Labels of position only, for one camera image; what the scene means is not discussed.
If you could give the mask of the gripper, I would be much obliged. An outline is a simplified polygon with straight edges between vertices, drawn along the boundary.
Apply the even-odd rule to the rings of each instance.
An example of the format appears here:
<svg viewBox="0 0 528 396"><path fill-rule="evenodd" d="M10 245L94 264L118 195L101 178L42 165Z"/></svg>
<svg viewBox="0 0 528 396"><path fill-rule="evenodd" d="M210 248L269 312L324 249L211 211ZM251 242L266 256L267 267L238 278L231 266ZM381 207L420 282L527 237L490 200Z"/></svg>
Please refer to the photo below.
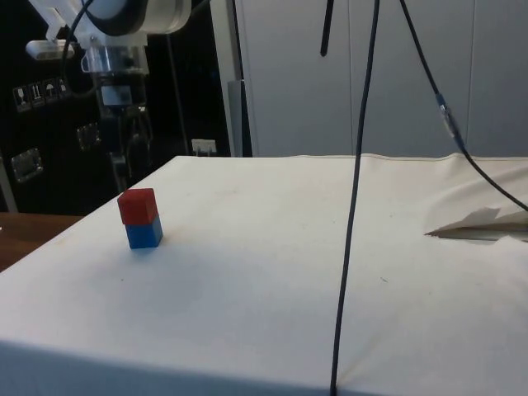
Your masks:
<svg viewBox="0 0 528 396"><path fill-rule="evenodd" d="M126 160L120 138L119 117L130 116L126 157L130 166L149 166L153 139L145 76L141 73L96 75L97 104L101 118L101 143L108 152L118 191L126 188Z"/></svg>

